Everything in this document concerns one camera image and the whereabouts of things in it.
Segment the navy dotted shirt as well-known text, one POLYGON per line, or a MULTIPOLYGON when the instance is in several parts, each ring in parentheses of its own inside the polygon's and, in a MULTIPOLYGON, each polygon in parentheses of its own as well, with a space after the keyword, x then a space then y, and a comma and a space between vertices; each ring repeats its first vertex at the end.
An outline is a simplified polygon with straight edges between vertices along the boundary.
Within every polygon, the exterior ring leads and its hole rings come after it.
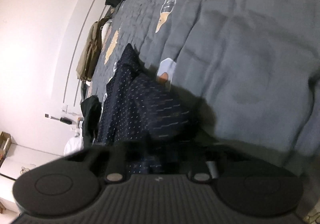
POLYGON ((144 73, 127 44, 106 85, 97 144, 109 151, 106 175, 190 174, 194 133, 189 110, 144 73))

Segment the khaki folded clothes pile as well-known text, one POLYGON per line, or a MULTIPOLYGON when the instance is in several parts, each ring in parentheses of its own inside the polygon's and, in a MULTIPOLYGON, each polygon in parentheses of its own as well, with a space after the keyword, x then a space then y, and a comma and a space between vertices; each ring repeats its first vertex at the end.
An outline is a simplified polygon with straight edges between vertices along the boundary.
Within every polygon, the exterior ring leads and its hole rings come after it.
POLYGON ((100 21, 95 21, 91 26, 85 46, 76 67, 77 78, 80 81, 91 81, 99 56, 102 50, 102 27, 111 19, 111 15, 104 17, 100 21))

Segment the black garment on quilt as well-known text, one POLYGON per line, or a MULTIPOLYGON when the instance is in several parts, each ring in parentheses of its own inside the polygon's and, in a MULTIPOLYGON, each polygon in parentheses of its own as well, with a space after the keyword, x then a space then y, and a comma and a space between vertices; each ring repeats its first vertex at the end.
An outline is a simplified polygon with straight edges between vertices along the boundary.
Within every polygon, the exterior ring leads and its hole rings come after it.
POLYGON ((101 102, 96 95, 85 99, 81 104, 81 111, 84 118, 82 123, 82 137, 84 148, 90 147, 98 136, 98 126, 101 116, 101 102))

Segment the grey patterned quilt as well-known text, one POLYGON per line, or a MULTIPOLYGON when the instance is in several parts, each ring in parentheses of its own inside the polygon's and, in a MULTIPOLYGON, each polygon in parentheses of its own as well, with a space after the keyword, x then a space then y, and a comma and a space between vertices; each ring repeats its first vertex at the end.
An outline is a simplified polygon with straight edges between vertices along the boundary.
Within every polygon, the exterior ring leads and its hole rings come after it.
POLYGON ((131 43, 212 137, 300 175, 319 155, 319 0, 125 0, 92 92, 131 43))

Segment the white crumpled garment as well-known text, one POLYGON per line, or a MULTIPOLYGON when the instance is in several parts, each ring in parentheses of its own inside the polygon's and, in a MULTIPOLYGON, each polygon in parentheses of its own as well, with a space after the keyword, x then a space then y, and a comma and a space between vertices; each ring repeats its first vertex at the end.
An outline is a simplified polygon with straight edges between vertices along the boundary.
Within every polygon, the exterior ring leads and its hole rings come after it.
POLYGON ((83 137, 81 134, 77 134, 77 135, 71 137, 67 141, 67 143, 64 147, 63 156, 71 155, 75 152, 78 152, 78 151, 82 150, 83 147, 84 147, 83 137))

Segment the white bed headboard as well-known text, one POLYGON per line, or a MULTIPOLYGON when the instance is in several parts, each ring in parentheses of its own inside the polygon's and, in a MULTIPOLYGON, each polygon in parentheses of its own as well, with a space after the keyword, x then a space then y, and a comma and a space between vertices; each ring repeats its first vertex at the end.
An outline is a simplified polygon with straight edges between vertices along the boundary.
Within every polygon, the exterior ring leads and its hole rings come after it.
POLYGON ((61 101, 68 107, 79 105, 80 80, 76 74, 76 68, 91 26, 101 20, 108 7, 105 0, 78 0, 71 18, 68 21, 62 46, 61 46, 61 73, 62 97, 61 101))

